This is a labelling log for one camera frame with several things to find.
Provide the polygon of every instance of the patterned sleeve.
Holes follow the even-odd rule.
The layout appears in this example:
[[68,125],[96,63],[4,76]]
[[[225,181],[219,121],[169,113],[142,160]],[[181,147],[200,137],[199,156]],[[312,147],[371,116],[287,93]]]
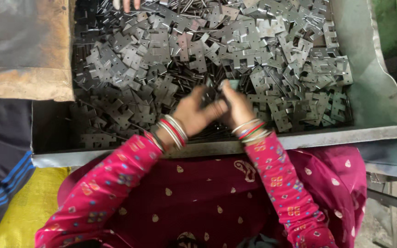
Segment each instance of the patterned sleeve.
[[334,237],[324,222],[323,212],[298,180],[295,167],[277,135],[246,147],[264,187],[294,247],[333,248]]
[[106,220],[161,154],[147,138],[130,138],[79,180],[63,205],[36,232],[35,247],[62,247],[99,238]]

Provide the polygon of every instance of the finger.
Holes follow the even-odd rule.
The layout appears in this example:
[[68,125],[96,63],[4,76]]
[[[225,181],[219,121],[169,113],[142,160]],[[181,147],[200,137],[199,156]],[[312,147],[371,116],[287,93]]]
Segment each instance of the finger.
[[130,0],[124,0],[124,11],[125,13],[130,12]]
[[140,9],[140,0],[134,0],[134,8]]
[[223,94],[228,101],[233,104],[239,98],[237,92],[229,85],[229,80],[225,79],[223,82]]
[[228,106],[224,102],[224,100],[218,100],[209,104],[202,112],[201,115],[204,117],[206,121],[206,126],[209,125],[211,122],[218,119],[224,113],[228,111]]
[[192,89],[192,92],[189,96],[196,101],[200,101],[201,96],[203,95],[203,92],[205,91],[205,88],[206,88],[206,86],[204,86],[204,85],[196,86]]
[[120,0],[113,0],[113,7],[115,9],[120,9]]

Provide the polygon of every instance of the yellow sack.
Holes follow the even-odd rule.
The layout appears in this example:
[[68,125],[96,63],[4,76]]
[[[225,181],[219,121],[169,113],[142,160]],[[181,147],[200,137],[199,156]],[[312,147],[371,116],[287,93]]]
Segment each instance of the yellow sack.
[[34,247],[34,234],[58,209],[58,189],[69,172],[69,168],[35,169],[0,223],[0,248]]

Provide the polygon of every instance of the hand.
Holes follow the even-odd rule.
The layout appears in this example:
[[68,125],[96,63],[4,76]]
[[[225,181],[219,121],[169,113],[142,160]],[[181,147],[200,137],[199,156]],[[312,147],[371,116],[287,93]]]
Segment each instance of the hand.
[[[125,13],[130,12],[130,0],[123,0]],[[113,6],[115,9],[120,9],[120,0],[113,0]],[[134,0],[134,8],[140,9],[140,0]]]
[[[211,122],[228,111],[224,100],[218,100],[209,104],[205,109],[200,109],[201,96],[205,88],[205,86],[195,87],[189,96],[180,100],[173,114],[173,118],[179,122],[188,137],[200,133]],[[164,144],[170,146],[174,143],[164,128],[160,128],[156,134]]]
[[[227,125],[235,129],[243,123],[251,121],[255,119],[254,111],[252,111],[252,105],[247,100],[246,95],[236,92],[229,86],[229,81],[225,79],[223,82],[223,94],[231,104],[231,111],[229,114],[229,118],[226,120]],[[237,134],[239,135],[245,128],[249,126],[246,125],[243,128],[237,130]]]

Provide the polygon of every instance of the pile of metal hinges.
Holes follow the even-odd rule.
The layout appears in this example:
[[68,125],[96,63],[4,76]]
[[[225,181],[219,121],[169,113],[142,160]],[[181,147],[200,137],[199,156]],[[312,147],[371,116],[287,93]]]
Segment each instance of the pile of metal hinges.
[[[73,51],[74,133],[108,147],[154,130],[199,84],[224,78],[277,132],[352,120],[328,0],[146,0],[130,13],[78,0]],[[215,123],[196,138],[229,137]]]

